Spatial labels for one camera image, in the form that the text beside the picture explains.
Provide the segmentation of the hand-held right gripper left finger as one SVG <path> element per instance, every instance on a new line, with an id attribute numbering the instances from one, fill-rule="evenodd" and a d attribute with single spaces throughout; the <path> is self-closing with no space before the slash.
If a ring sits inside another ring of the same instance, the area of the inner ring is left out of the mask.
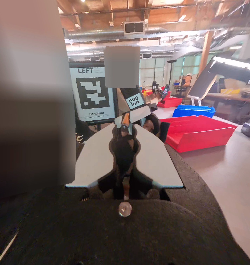
<path id="1" fill-rule="evenodd" d="M 109 144 L 115 124 L 111 123 L 91 136 L 84 144 L 75 166 L 75 180 L 67 188 L 92 188 L 114 168 L 114 156 Z"/>

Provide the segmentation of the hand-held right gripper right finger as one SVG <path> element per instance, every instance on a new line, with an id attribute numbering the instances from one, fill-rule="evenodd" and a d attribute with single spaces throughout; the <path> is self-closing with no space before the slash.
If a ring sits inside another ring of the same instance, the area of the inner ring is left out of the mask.
<path id="1" fill-rule="evenodd" d="M 139 144 L 135 167 L 158 188 L 183 188 L 184 184 L 171 160 L 164 143 L 140 125 L 135 125 Z"/>

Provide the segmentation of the large red storage bin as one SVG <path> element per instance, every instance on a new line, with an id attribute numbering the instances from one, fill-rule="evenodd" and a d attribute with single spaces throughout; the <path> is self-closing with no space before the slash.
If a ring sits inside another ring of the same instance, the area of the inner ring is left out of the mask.
<path id="1" fill-rule="evenodd" d="M 161 121 L 170 123 L 166 144 L 178 153 L 224 146 L 238 127 L 203 115 Z"/>

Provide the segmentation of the person's left hand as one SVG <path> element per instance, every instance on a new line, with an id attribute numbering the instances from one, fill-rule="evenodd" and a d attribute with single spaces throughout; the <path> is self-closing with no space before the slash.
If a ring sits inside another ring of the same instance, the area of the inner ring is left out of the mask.
<path id="1" fill-rule="evenodd" d="M 146 120 L 142 127 L 152 134 L 155 132 L 155 126 L 151 120 Z"/>

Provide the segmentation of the black framed marker sign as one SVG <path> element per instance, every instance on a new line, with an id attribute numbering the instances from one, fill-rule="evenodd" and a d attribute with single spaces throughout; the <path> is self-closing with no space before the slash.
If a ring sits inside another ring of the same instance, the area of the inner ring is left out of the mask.
<path id="1" fill-rule="evenodd" d="M 117 89 L 105 83 L 103 61 L 70 61 L 75 113 L 88 125 L 113 123 L 119 115 Z"/>

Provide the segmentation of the blue storage bin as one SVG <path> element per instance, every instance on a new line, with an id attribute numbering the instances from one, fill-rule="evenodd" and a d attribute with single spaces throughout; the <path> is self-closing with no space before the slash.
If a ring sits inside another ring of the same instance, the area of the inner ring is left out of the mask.
<path id="1" fill-rule="evenodd" d="M 172 117 L 186 117 L 203 115 L 212 118 L 216 110 L 214 107 L 208 106 L 193 106 L 193 105 L 178 105 L 174 110 Z"/>

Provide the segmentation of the black floor lamp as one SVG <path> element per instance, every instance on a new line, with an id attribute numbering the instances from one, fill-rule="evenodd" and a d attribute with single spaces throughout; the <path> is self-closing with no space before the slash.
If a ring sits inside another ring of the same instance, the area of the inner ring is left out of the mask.
<path id="1" fill-rule="evenodd" d="M 169 74 L 169 88 L 171 87 L 170 83 L 171 83 L 171 76 L 172 76 L 172 68 L 173 68 L 173 64 L 176 62 L 177 60 L 169 60 L 167 61 L 168 63 L 170 63 L 170 74 Z"/>

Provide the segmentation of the ceiling air vent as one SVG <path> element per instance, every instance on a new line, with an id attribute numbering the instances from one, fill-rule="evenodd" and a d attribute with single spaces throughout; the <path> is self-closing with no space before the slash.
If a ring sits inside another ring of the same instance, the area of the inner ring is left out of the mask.
<path id="1" fill-rule="evenodd" d="M 124 22 L 124 35 L 144 34 L 145 22 Z"/>

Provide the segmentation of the dark panel on stand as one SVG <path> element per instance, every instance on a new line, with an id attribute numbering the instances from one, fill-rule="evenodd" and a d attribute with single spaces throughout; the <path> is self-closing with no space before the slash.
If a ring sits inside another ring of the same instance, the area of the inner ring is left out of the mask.
<path id="1" fill-rule="evenodd" d="M 215 83 L 217 75 L 208 71 L 203 71 L 187 94 L 190 99 L 190 105 L 195 106 L 195 101 L 201 106 L 201 101 L 206 97 L 209 90 Z"/>

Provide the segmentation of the wood edged office desk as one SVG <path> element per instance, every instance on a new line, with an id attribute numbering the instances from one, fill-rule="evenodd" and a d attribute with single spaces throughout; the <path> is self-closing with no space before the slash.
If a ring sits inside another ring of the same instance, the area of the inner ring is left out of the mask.
<path id="1" fill-rule="evenodd" d="M 205 98 L 206 100 L 235 100 L 235 101 L 244 101 L 250 102 L 250 98 L 242 98 L 240 94 L 221 94 L 221 93 L 208 93 Z"/>

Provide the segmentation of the pale wooden board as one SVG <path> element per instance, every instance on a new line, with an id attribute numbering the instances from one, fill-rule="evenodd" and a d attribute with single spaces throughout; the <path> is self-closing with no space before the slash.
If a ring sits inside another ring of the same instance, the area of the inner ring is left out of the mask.
<path id="1" fill-rule="evenodd" d="M 224 79 L 224 85 L 225 85 L 226 89 L 231 89 L 231 90 L 237 90 L 237 89 L 242 89 L 242 88 L 247 87 L 245 82 L 235 80 L 232 78 L 225 78 Z"/>

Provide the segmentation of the lit studio light panel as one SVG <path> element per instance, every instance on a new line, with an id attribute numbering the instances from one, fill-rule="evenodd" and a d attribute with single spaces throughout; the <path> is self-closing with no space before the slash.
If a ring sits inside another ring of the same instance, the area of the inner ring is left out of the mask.
<path id="1" fill-rule="evenodd" d="M 250 80 L 250 58 L 246 60 L 214 56 L 208 63 L 207 71 L 222 76 L 243 81 Z"/>

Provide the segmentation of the silver air duct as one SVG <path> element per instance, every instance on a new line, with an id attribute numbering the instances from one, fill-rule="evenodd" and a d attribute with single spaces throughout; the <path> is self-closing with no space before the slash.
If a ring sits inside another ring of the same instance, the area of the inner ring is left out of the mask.
<path id="1" fill-rule="evenodd" d="M 203 35 L 206 31 L 169 31 L 162 27 L 150 27 L 143 32 L 126 33 L 121 29 L 101 30 L 95 29 L 90 31 L 68 31 L 62 28 L 64 38 L 72 42 L 88 42 L 88 41 L 106 41 L 116 39 L 137 39 L 137 38 L 156 38 L 156 37 L 174 37 L 174 36 L 197 36 Z"/>

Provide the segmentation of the wooden support post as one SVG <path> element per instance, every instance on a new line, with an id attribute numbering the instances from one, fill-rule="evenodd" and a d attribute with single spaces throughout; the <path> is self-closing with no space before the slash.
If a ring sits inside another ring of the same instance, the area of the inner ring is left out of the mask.
<path id="1" fill-rule="evenodd" d="M 202 51 L 202 56 L 201 56 L 201 61 L 200 61 L 199 73 L 198 73 L 199 75 L 202 73 L 202 71 L 207 65 L 207 60 L 208 60 L 210 46 L 212 43 L 213 34 L 214 34 L 213 31 L 208 31 L 205 35 L 204 46 L 203 46 L 203 51 Z"/>

